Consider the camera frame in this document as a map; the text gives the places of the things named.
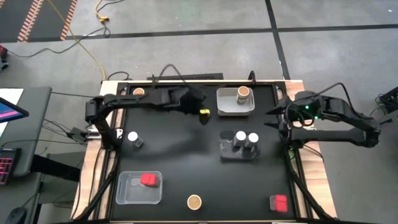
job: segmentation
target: orange striped tape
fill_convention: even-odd
[[[33,0],[29,12],[26,15],[25,22],[21,27],[21,31],[19,31],[18,42],[25,42],[28,40],[33,24],[36,21],[36,17],[43,5],[43,1],[44,0]]]
[[[65,18],[65,25],[63,26],[62,33],[61,33],[61,40],[65,40],[67,38],[67,34],[69,31],[69,26],[72,21],[73,13],[75,13],[77,0],[72,0],[70,3],[69,12],[67,17]]]
[[[6,0],[0,0],[0,9],[2,8],[2,5],[4,4]]]

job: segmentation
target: concrete floor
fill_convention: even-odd
[[[356,26],[398,24],[398,2],[368,0],[271,1],[278,27]],[[93,14],[94,1],[78,1],[72,20],[76,34],[100,27]],[[113,34],[197,29],[270,28],[262,0],[136,0],[108,6]],[[398,29],[280,33],[292,79],[319,91],[343,82],[356,110],[369,114],[374,98],[398,84]],[[63,49],[73,41],[4,44],[21,55],[43,47]],[[282,79],[272,33],[192,35],[84,40],[107,74],[129,72],[142,80],[157,75],[167,63],[182,73],[224,73],[225,79],[247,78],[250,70],[263,79]],[[54,55],[43,53],[23,60],[10,57],[0,74],[0,88],[49,85],[54,91],[96,95],[101,72],[84,51],[75,47]],[[329,92],[342,97],[341,89]],[[84,128],[86,99],[52,95],[47,118],[69,127]],[[318,129],[347,128],[317,121]],[[43,139],[61,140],[43,130]],[[84,151],[80,146],[41,144],[51,153]],[[382,127],[381,142],[372,149],[346,143],[321,143],[326,173],[338,216],[342,220],[396,223],[398,214],[398,140],[390,125]],[[43,208],[40,223],[65,221],[70,210]]]

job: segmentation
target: wooden table edge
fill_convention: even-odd
[[[161,80],[159,83],[182,83],[181,80]],[[251,80],[186,80],[187,83],[251,83]],[[302,80],[257,80],[258,83],[272,83],[272,82],[285,82],[287,94],[294,99],[294,96],[297,92],[304,90],[304,85]],[[141,81],[104,81],[101,86],[100,95],[105,94],[117,94],[118,85],[119,83],[134,83],[134,84],[148,84],[152,83],[150,80],[141,80]],[[117,110],[113,113],[117,113],[116,126],[120,125],[121,116],[123,110]],[[111,122],[112,113],[107,117],[107,122]],[[85,161],[83,167],[81,169],[81,192],[80,192],[80,199],[78,208],[76,210],[75,217],[79,216],[79,214],[83,211],[83,209],[88,205],[88,197],[91,193],[91,198],[95,195],[98,189],[98,182],[101,175],[101,170],[104,162],[104,150],[102,149],[99,152],[99,159],[96,165],[95,171],[95,181],[93,188],[91,189],[91,181],[93,178],[94,173],[94,163],[97,156],[97,153],[100,148],[100,140],[93,140],[88,143]],[[318,152],[320,152],[319,144],[317,142],[309,142],[308,145]],[[108,164],[108,172],[113,164],[113,157],[114,153],[111,154],[111,158]],[[302,158],[303,170],[306,178],[307,188],[317,200],[317,202],[324,208],[324,210],[331,216],[336,217],[336,210],[333,203],[333,199],[330,192],[330,186],[328,183],[328,179],[326,176],[325,166],[322,162],[322,159],[319,158],[314,153],[310,151],[301,150],[300,157]],[[76,192],[75,196],[75,203],[73,204],[72,212],[75,211],[77,206],[77,199],[78,199],[78,191]],[[296,193],[297,193],[297,202],[298,207],[300,210],[301,217],[306,217],[305,213],[305,204],[303,195],[301,191],[296,186]],[[107,188],[103,198],[101,200],[101,206],[99,210],[99,218],[105,218],[106,214],[106,204],[108,202],[109,197],[109,187]]]

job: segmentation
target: monitor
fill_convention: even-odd
[[[29,112],[0,97],[0,123],[29,116]]]

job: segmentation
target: red cube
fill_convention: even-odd
[[[275,212],[287,212],[286,195],[273,195],[270,197],[271,210]]]
[[[150,173],[142,174],[141,184],[144,184],[146,186],[156,186],[156,175]]]

